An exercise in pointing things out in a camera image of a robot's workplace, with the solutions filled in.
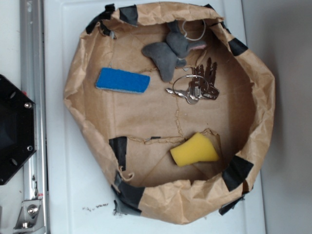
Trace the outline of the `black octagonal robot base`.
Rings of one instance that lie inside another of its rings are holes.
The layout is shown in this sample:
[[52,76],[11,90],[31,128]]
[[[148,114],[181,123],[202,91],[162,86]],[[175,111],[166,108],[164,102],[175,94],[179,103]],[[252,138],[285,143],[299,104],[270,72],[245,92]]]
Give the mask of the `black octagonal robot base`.
[[5,185],[36,151],[34,102],[0,77],[0,184]]

